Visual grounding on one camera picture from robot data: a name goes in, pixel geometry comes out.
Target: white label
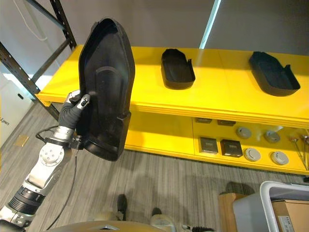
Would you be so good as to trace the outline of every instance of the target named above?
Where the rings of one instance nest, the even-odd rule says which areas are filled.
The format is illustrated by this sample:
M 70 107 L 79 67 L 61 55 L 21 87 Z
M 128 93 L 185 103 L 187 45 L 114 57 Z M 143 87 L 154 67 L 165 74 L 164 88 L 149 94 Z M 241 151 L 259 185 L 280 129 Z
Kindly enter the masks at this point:
M 293 225 L 289 216 L 278 216 L 282 232 L 294 232 Z

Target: black cable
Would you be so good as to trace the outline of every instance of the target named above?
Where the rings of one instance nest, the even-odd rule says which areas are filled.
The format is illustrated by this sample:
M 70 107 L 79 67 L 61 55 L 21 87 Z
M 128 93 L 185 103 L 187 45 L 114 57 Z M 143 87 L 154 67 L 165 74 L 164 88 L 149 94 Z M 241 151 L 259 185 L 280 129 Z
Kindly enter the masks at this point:
M 72 181 L 72 185 L 71 185 L 71 189 L 70 189 L 70 192 L 69 192 L 69 195 L 67 197 L 67 200 L 66 202 L 64 203 L 62 209 L 60 210 L 60 213 L 58 214 L 58 216 L 55 218 L 55 220 L 53 221 L 52 224 L 50 224 L 50 226 L 47 228 L 47 230 L 49 230 L 54 224 L 55 222 L 59 219 L 59 217 L 61 216 L 64 208 L 66 207 L 68 201 L 69 201 L 69 198 L 71 196 L 71 193 L 72 193 L 72 190 L 73 190 L 73 186 L 74 186 L 74 182 L 75 182 L 75 177 L 76 177 L 76 169 L 77 169 L 77 154 L 78 154 L 79 150 L 75 153 L 75 168 L 74 168 L 74 175 L 73 175 L 73 181 Z
M 52 126 L 52 127 L 45 128 L 45 129 L 39 131 L 38 133 L 36 133 L 35 137 L 36 137 L 37 139 L 40 139 L 40 140 L 43 141 L 44 143 L 46 143 L 45 139 L 44 139 L 40 134 L 41 134 L 42 132 L 45 132 L 45 131 L 53 132 L 51 129 L 56 128 L 56 127 L 58 127 L 58 126 Z

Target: black plastic part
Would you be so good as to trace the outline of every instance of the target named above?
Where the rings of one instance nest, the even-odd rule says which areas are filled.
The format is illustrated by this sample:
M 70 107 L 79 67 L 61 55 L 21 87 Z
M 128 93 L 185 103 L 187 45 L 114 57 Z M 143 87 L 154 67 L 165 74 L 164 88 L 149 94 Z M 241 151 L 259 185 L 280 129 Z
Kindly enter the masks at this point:
M 300 89 L 300 84 L 288 64 L 280 62 L 265 52 L 253 52 L 249 60 L 253 75 L 260 88 L 274 96 L 287 96 Z
M 210 124 L 212 122 L 211 118 L 196 117 L 195 119 L 196 119 L 196 122 L 198 123 Z
M 220 142 L 222 155 L 239 158 L 242 156 L 242 149 L 239 141 L 223 139 Z
M 25 187 L 20 187 L 9 202 L 9 206 L 23 214 L 34 215 L 42 204 L 45 196 L 33 192 Z
M 76 131 L 85 149 L 115 161 L 126 141 L 135 65 L 122 26 L 111 18 L 95 23 L 79 58 L 81 96 L 89 94 Z
M 177 49 L 167 49 L 162 54 L 162 76 L 166 87 L 172 89 L 189 88 L 195 81 L 191 59 Z
M 229 121 L 229 120 L 217 120 L 218 125 L 220 126 L 229 126 L 232 127 L 236 124 L 236 121 Z
M 69 100 L 73 105 L 76 105 L 80 101 L 81 98 L 82 98 L 81 95 L 78 94 L 75 97 L 70 98 Z
M 200 139 L 201 139 L 200 142 L 201 142 L 201 148 L 202 148 L 201 150 L 203 152 L 213 153 L 213 154 L 218 153 L 218 146 L 217 146 L 216 139 L 204 138 L 204 137 L 201 137 Z

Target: white box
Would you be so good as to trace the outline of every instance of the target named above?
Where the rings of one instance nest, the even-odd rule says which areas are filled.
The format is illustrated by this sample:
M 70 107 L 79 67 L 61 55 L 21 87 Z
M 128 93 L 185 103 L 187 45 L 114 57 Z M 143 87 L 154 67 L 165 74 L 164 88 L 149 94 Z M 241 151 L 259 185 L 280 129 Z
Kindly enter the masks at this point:
M 260 192 L 234 201 L 238 232 L 279 232 L 271 201 L 309 201 L 309 186 L 265 181 Z
M 12 81 L 0 76 L 0 83 L 0 147 L 2 147 L 33 102 Z

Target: person's shoe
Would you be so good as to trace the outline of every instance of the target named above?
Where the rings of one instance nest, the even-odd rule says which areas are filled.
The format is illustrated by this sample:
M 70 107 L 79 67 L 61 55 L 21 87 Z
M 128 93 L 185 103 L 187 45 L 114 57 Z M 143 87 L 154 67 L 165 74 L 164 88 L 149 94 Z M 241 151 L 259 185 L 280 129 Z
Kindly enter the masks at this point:
M 122 221 L 126 220 L 127 200 L 124 194 L 120 194 L 117 199 L 117 211 L 123 215 Z
M 157 215 L 157 214 L 162 214 L 162 211 L 161 211 L 161 209 L 156 207 L 156 208 L 153 209 L 151 216 Z

